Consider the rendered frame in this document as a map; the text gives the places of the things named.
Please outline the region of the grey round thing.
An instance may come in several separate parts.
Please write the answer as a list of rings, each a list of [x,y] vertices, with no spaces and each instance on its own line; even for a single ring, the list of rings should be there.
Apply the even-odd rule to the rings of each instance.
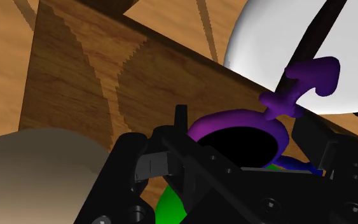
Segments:
[[[108,155],[63,129],[0,136],[0,224],[73,224]]]

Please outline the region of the wooden table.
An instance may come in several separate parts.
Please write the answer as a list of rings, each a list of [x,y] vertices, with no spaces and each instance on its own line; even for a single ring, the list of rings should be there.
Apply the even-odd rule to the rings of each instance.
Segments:
[[[58,127],[110,149],[126,132],[150,135],[227,109],[263,111],[264,88],[99,2],[39,0],[20,129]]]

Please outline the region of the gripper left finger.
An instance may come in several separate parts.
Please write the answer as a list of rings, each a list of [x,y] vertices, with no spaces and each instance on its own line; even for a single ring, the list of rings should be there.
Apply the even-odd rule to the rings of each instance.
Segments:
[[[187,136],[187,107],[178,104],[173,125],[157,127],[151,137],[129,132],[115,143],[73,224],[155,224],[154,209],[140,195],[153,177],[163,177],[191,210],[193,171],[184,152],[196,148]]]

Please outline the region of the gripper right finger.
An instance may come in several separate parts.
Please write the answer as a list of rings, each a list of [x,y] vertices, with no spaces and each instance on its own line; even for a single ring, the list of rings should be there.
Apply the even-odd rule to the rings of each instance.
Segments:
[[[311,164],[358,196],[358,139],[334,130],[316,115],[295,119],[292,139]]]

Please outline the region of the purple green blue cup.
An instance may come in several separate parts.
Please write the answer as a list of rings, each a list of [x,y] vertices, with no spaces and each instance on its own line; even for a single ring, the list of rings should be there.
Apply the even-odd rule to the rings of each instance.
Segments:
[[[295,80],[283,94],[265,92],[264,112],[233,109],[198,119],[186,134],[164,127],[155,132],[184,165],[178,224],[331,224],[330,180],[300,171],[268,170],[289,142],[279,115],[300,117],[297,100],[310,89],[331,95],[340,63],[322,57],[285,70]]]

